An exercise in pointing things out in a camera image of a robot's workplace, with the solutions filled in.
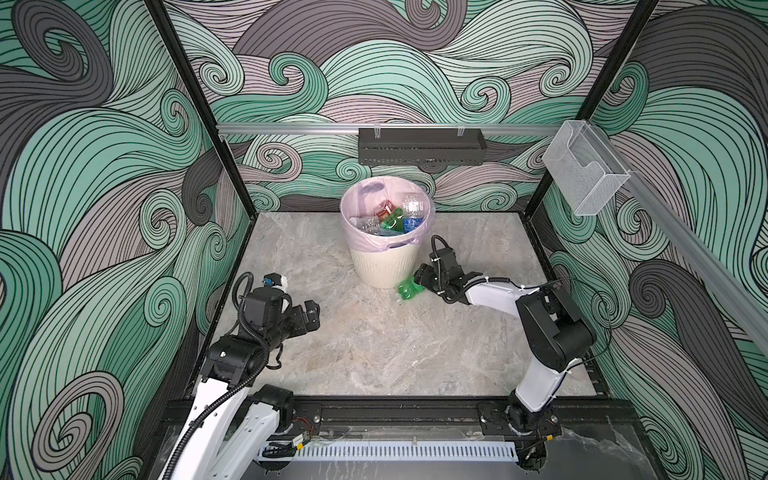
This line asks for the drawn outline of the green soda bottle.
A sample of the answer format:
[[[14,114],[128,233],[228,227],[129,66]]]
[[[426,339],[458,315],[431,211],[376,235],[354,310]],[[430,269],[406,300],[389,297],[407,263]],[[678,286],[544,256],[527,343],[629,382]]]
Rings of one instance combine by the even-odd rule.
[[[380,222],[379,228],[382,232],[386,232],[387,234],[403,234],[403,211],[400,208],[396,208],[391,214],[389,214],[384,220]]]
[[[397,286],[397,293],[400,295],[402,300],[411,300],[424,290],[425,288],[418,284],[413,277],[409,277],[403,280]]]

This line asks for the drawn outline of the clear bottle blue label white cap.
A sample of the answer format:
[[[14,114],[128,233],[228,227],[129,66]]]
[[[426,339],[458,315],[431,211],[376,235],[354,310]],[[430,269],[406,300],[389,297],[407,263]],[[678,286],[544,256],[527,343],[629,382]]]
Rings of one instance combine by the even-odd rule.
[[[416,230],[425,217],[425,204],[420,194],[410,193],[403,198],[403,232],[410,233]]]

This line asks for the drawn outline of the red orange drink bottle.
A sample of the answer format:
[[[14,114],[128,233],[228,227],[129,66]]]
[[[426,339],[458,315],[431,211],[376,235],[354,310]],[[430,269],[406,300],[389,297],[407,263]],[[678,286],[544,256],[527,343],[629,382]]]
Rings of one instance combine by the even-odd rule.
[[[380,221],[385,221],[392,215],[395,209],[396,207],[390,200],[384,200],[376,207],[375,215]]]

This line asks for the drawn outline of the clear bottle blue red insert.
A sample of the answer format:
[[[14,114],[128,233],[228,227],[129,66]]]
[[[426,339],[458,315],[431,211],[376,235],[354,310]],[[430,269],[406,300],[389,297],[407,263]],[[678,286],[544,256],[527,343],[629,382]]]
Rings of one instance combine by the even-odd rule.
[[[369,235],[379,234],[380,219],[377,216],[350,217],[349,223],[363,233]]]

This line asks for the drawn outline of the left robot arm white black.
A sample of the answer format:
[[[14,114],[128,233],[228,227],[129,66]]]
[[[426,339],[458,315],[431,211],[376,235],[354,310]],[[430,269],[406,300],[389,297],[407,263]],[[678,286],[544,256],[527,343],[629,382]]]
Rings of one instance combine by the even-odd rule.
[[[160,474],[162,479],[240,479],[269,438],[289,428],[293,393],[265,385],[235,433],[226,432],[266,368],[264,336],[228,335],[209,349],[193,405]]]

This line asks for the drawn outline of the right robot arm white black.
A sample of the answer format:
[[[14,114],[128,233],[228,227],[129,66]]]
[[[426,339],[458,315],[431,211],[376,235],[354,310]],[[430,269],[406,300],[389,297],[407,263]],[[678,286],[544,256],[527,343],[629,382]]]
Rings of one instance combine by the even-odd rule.
[[[568,372],[584,360],[596,341],[580,307],[565,282],[522,286],[504,277],[473,272],[451,278],[423,264],[414,281],[445,303],[488,307],[521,321],[531,362],[512,394],[512,405],[531,416],[551,404]]]

